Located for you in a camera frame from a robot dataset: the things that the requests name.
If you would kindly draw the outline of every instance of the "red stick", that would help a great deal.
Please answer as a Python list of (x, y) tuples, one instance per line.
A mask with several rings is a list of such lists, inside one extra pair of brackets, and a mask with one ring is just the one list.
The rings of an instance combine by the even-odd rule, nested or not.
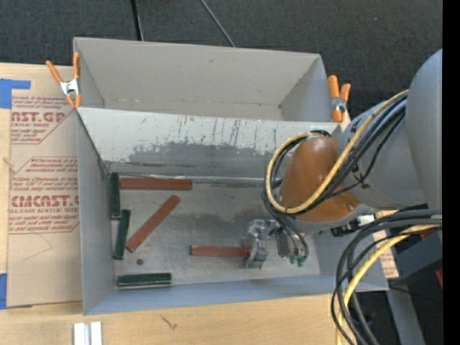
[(191, 190), (192, 180), (162, 178), (121, 178), (124, 190)]
[(250, 248), (243, 247), (214, 247), (211, 245), (191, 245), (190, 255), (212, 257), (244, 257), (251, 254)]
[(160, 225), (161, 221), (176, 207), (180, 202), (179, 197), (172, 195), (169, 199), (162, 204), (162, 206), (155, 212), (152, 217), (137, 231), (136, 234), (126, 243), (125, 247), (131, 253), (150, 235), (150, 233)]

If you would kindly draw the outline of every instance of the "wire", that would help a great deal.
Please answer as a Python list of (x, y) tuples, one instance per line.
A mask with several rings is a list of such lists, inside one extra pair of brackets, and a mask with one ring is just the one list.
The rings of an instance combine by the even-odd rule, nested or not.
[[(371, 267), (371, 265), (389, 248), (391, 248), (393, 245), (396, 243), (400, 242), (401, 240), (407, 238), (410, 233), (414, 231), (420, 231), (424, 229), (431, 229), (435, 228), (437, 225), (422, 225), (422, 226), (412, 226), (409, 229), (406, 229), (402, 232), (401, 236), (396, 236), (391, 238), (389, 241), (383, 243), (380, 247), (377, 248), (377, 250), (372, 253), (369, 258), (363, 263), (363, 265), (356, 271), (355, 276), (349, 283), (345, 293), (344, 293), (344, 302), (345, 305), (348, 305), (348, 302), (350, 300), (351, 294), (354, 292), (354, 289), (358, 285), (358, 282), (362, 279), (364, 274), (367, 272), (367, 270)], [(343, 322), (343, 316), (341, 313), (339, 313), (339, 318), (338, 318), (339, 324), (341, 325)], [(336, 344), (341, 345), (341, 332), (337, 329), (336, 330)]]
[(209, 13), (209, 15), (211, 15), (211, 18), (213, 19), (213, 21), (215, 21), (215, 23), (217, 24), (217, 26), (219, 27), (221, 32), (224, 34), (224, 36), (227, 39), (227, 41), (229, 41), (229, 44), (231, 46), (233, 46), (233, 47), (236, 47), (236, 45), (234, 44), (233, 40), (230, 38), (229, 34), (227, 33), (227, 31), (224, 29), (224, 26), (222, 26), (222, 24), (217, 19), (217, 17), (214, 15), (214, 13), (211, 11), (211, 9), (207, 5), (207, 3), (204, 0), (200, 0), (200, 2), (202, 3), (202, 5), (206, 9), (206, 11)]
[(398, 127), (398, 125), (401, 123), (401, 121), (404, 119), (404, 116), (405, 116), (405, 113), (402, 112), (401, 115), (399, 115), (398, 119), (396, 120), (396, 122), (392, 125), (392, 127), (390, 128), (390, 130), (388, 131), (388, 133), (386, 133), (385, 137), (383, 138), (383, 140), (379, 143), (379, 145), (377, 146), (374, 154), (372, 155), (372, 159), (369, 163), (369, 166), (367, 167), (366, 171), (364, 172), (363, 176), (359, 179), (358, 182), (356, 182), (355, 184), (352, 184), (348, 187), (345, 187), (345, 188), (342, 188), (341, 190), (338, 190), (336, 192), (334, 192), (334, 190), (336, 188), (338, 188), (338, 186), (340, 185), (340, 183), (342, 181), (344, 181), (344, 178), (350, 173), (350, 171), (352, 170), (352, 168), (357, 164), (358, 160), (359, 160), (359, 157), (356, 159), (355, 162), (351, 163), (350, 166), (348, 166), (347, 168), (345, 168), (343, 171), (341, 171), (341, 177), (340, 178), (337, 178), (335, 179), (335, 181), (331, 184), (331, 187), (328, 188), (328, 192), (327, 194), (323, 195), (321, 198), (319, 198), (315, 203), (312, 203), (312, 206), (314, 204), (314, 206), (317, 206), (318, 204), (324, 202), (326, 199), (329, 199), (329, 198), (332, 198), (332, 197), (335, 197), (335, 196), (338, 196), (339, 194), (342, 194), (344, 192), (347, 192), (348, 190), (351, 190), (353, 188), (355, 188), (356, 186), (358, 186), (359, 184), (362, 184), (366, 178), (369, 176), (370, 172), (372, 171), (372, 168), (374, 167), (375, 165), (375, 162), (377, 161), (377, 156), (379, 155), (380, 151), (382, 150), (383, 146), (387, 143), (388, 139), (390, 138), (390, 136), (393, 134), (393, 132), (396, 130), (396, 128)]
[(284, 142), (279, 149), (276, 150), (275, 154), (273, 155), (272, 159), (269, 162), (269, 165), (267, 167), (267, 172), (266, 172), (266, 178), (265, 178), (265, 193), (267, 194), (268, 200), (270, 202), (270, 205), (273, 206), (273, 208), (279, 212), (283, 212), (286, 214), (299, 214), (304, 212), (307, 207), (309, 207), (320, 195), (321, 193), (326, 189), (326, 187), (329, 185), (329, 183), (332, 181), (333, 177), (339, 170), (339, 168), (342, 166), (344, 163), (345, 159), (349, 155), (349, 153), (352, 151), (354, 145), (357, 143), (358, 139), (364, 132), (364, 130), (369, 126), (369, 124), (372, 122), (372, 120), (379, 115), (381, 112), (383, 112), (386, 108), (394, 104), (394, 102), (399, 101), (403, 96), (405, 96), (408, 93), (408, 90), (400, 92), (399, 94), (393, 96), (386, 102), (384, 102), (378, 109), (376, 109), (365, 121), (364, 123), (358, 128), (356, 131), (355, 135), (351, 138), (350, 142), (347, 144), (347, 146), (344, 148), (344, 151), (340, 154), (339, 158), (337, 159), (336, 163), (333, 165), (331, 168), (331, 171), (329, 174), (326, 176), (324, 181), (321, 183), (321, 185), (318, 187), (318, 189), (313, 193), (313, 195), (310, 196), (305, 202), (300, 204), (297, 207), (294, 208), (288, 208), (281, 206), (276, 200), (275, 197), (272, 194), (272, 189), (270, 185), (270, 181), (272, 179), (272, 171), (273, 167), (275, 165), (275, 162), (277, 158), (280, 156), (280, 154), (283, 152), (283, 150), (286, 147), (289, 147), (291, 143), (297, 141), (300, 137), (304, 137), (307, 134), (301, 134), (298, 136), (294, 136), (290, 139), (288, 139), (286, 142)]
[(141, 19), (137, 11), (136, 0), (131, 0), (132, 15), (134, 16), (134, 26), (136, 27), (136, 36), (138, 41), (144, 41), (144, 33), (142, 32)]
[[(357, 244), (368, 237), (370, 234), (373, 234), (376, 231), (380, 230), (385, 230), (385, 229), (390, 229), (390, 228), (407, 228), (408, 226), (414, 225), (414, 224), (430, 224), (435, 221), (437, 224), (440, 224), (439, 221), (442, 219), (442, 217), (437, 218), (433, 220), (431, 217), (435, 215), (439, 215), (442, 213), (441, 210), (428, 210), (428, 209), (423, 209), (423, 210), (411, 210), (411, 211), (399, 211), (397, 213), (394, 213), (389, 216), (383, 216), (369, 225), (366, 225), (364, 228), (361, 229), (361, 231), (354, 237), (354, 239), (349, 243), (349, 245), (345, 248), (344, 253), (341, 255), (339, 259), (339, 263), (337, 265), (337, 273), (336, 273), (336, 289), (333, 292), (333, 301), (331, 302), (331, 312), (332, 316), (334, 319), (334, 322), (337, 325), (337, 328), (341, 330), (341, 332), (346, 336), (346, 333), (343, 331), (341, 326), (336, 320), (336, 314), (335, 314), (335, 308), (334, 308), (334, 298), (337, 296), (339, 299), (339, 304), (341, 306), (342, 313), (344, 314), (344, 317), (347, 321), (347, 323), (350, 326), (350, 329), (356, 333), (359, 337), (359, 332), (356, 330), (354, 327), (354, 324), (352, 323), (351, 319), (349, 318), (348, 315), (348, 310), (346, 309), (346, 306), (344, 305), (343, 298), (342, 298), (342, 290), (341, 290), (341, 285), (342, 282), (345, 281), (346, 278), (350, 281), (352, 278), (352, 270), (358, 265), (361, 259), (364, 258), (364, 256), (370, 251), (370, 249), (375, 246), (376, 244), (389, 239), (389, 237), (386, 237), (384, 239), (380, 239), (379, 241), (375, 241), (374, 243), (370, 244), (353, 262), (353, 255), (354, 255), (354, 250), (357, 247)], [(342, 270), (345, 265), (345, 260), (348, 259), (348, 270), (347, 272), (342, 275)], [(362, 325), (365, 327), (367, 326), (366, 322), (363, 322)], [(347, 341), (350, 344), (353, 344), (351, 339), (347, 338)]]
[[(353, 324), (353, 320), (351, 319), (349, 315), (348, 309), (344, 302), (341, 285), (346, 279), (348, 279), (348, 281), (351, 281), (353, 279), (353, 275), (352, 275), (353, 270), (356, 268), (359, 262), (365, 257), (366, 254), (368, 254), (368, 252), (374, 246), (376, 246), (377, 244), (385, 240), (392, 239), (393, 236), (387, 236), (384, 239), (380, 239), (378, 241), (373, 242), (366, 249), (364, 249), (363, 252), (355, 260), (353, 260), (354, 250), (356, 249), (357, 244), (363, 239), (365, 239), (366, 237), (368, 237), (370, 234), (373, 234), (376, 231), (381, 231), (381, 230), (391, 229), (391, 228), (394, 228), (394, 229), (407, 228), (408, 226), (413, 226), (413, 225), (441, 226), (442, 225), (442, 210), (426, 209), (426, 208), (423, 210), (412, 210), (411, 208), (409, 208), (407, 211), (398, 211), (392, 215), (383, 216), (373, 221), (369, 225), (366, 225), (364, 228), (362, 228), (362, 230), (359, 231), (359, 233), (349, 243), (349, 245), (345, 248), (344, 253), (341, 255), (339, 259), (339, 263), (337, 265), (336, 289), (334, 290), (333, 296), (332, 296), (331, 314), (332, 314), (334, 323), (337, 326), (337, 329), (350, 344), (353, 344), (353, 341), (349, 338), (345, 330), (343, 330), (341, 323), (338, 322), (338, 318), (336, 317), (336, 311), (335, 311), (335, 305), (334, 305), (335, 298), (337, 297), (339, 299), (339, 305), (341, 307), (342, 315), (344, 319), (346, 320), (346, 322), (349, 324), (350, 329), (352, 330), (354, 334), (356, 334), (356, 337), (358, 338), (359, 341), (361, 341), (362, 345), (366, 345), (367, 344), (366, 340), (364, 340), (360, 332), (357, 331), (356, 327)], [(425, 232), (427, 232), (427, 230), (412, 232), (411, 234), (412, 235), (422, 234)], [(399, 233), (397, 236), (400, 236), (401, 239), (404, 239), (405, 237), (407, 237), (407, 234), (402, 232), (402, 233)], [(344, 268), (346, 259), (347, 259), (348, 270), (345, 272), (345, 274), (342, 274), (342, 270)], [(361, 310), (359, 303), (357, 303), (354, 309), (359, 314)], [(363, 321), (360, 315), (358, 319), (364, 331), (366, 332), (366, 335), (369, 338), (369, 340), (373, 344), (378, 344), (375, 337), (373, 337), (372, 331), (368, 327), (367, 322)]]
[[(432, 222), (432, 220), (429, 219), (429, 218), (426, 218), (426, 219), (420, 219), (419, 221), (412, 221), (411, 220), (410, 222), (412, 222), (414, 224), (429, 224), (430, 222)], [(406, 227), (407, 225), (410, 225), (410, 222), (408, 223), (407, 221), (405, 221), (405, 222), (393, 221), (393, 222), (389, 222), (388, 224), (391, 225), (392, 227), (394, 227), (395, 225), (405, 226)], [(379, 227), (378, 229), (379, 230), (385, 230), (387, 227), (388, 227), (387, 224), (385, 224), (385, 225), (382, 225), (381, 227)], [(431, 229), (426, 229), (426, 230), (422, 230), (422, 231), (419, 231), (419, 232), (416, 232), (416, 233), (413, 232), (412, 235), (414, 235), (414, 234), (422, 234), (422, 233), (425, 233), (427, 231), (432, 231), (432, 230)], [(394, 236), (402, 236), (403, 238), (405, 238), (407, 235), (404, 235), (404, 233), (399, 233), (399, 234), (396, 234)], [(337, 267), (337, 272), (338, 272), (337, 273), (337, 283), (336, 283), (336, 289), (333, 292), (333, 299), (336, 296), (339, 299), (339, 305), (340, 305), (340, 310), (342, 312), (342, 315), (344, 316), (347, 324), (349, 325), (349, 328), (352, 330), (352, 332), (354, 334), (356, 334), (356, 337), (360, 340), (362, 345), (367, 344), (367, 342), (361, 337), (361, 334), (359, 333), (359, 331), (357, 330), (356, 326), (353, 324), (352, 319), (349, 316), (348, 309), (347, 309), (347, 307), (345, 305), (345, 302), (344, 302), (344, 299), (343, 299), (343, 293), (342, 293), (342, 290), (341, 290), (341, 285), (345, 281), (345, 279), (348, 279), (349, 281), (351, 281), (351, 279), (353, 278), (353, 276), (352, 276), (353, 270), (356, 268), (356, 266), (359, 264), (359, 262), (366, 256), (366, 254), (369, 253), (369, 251), (373, 247), (375, 247), (376, 245), (378, 245), (379, 243), (381, 243), (383, 241), (386, 241), (388, 239), (393, 238), (394, 236), (386, 236), (385, 238), (382, 238), (380, 240), (374, 241), (366, 249), (364, 249), (363, 252), (352, 263), (350, 263), (350, 261), (352, 260), (353, 253), (354, 253), (354, 248), (356, 247), (356, 245), (353, 245), (352, 244), (353, 242), (352, 242), (345, 249), (344, 254), (342, 255), (341, 259), (339, 260), (339, 264), (338, 264), (338, 267)], [(349, 266), (348, 266), (348, 270), (346, 271), (346, 273), (341, 276), (340, 272), (342, 271), (342, 268), (344, 266), (344, 258), (346, 256), (347, 251), (350, 251), (348, 253)], [(359, 302), (355, 303), (355, 308), (354, 309), (355, 309), (355, 311), (357, 313), (362, 311)], [(334, 302), (332, 302), (332, 304), (331, 304), (331, 312), (332, 312), (332, 316), (333, 316), (334, 322), (336, 323), (337, 328), (341, 331), (341, 333), (345, 334), (341, 324), (338, 322), (338, 320), (337, 320), (337, 318), (335, 316)], [(372, 331), (370, 330), (369, 326), (367, 325), (367, 322), (366, 321), (359, 321), (359, 322), (362, 325), (364, 331), (367, 333), (370, 342), (372, 344), (378, 344), (378, 341), (373, 336)], [(350, 344), (353, 344), (350, 339), (347, 339), (347, 341)]]

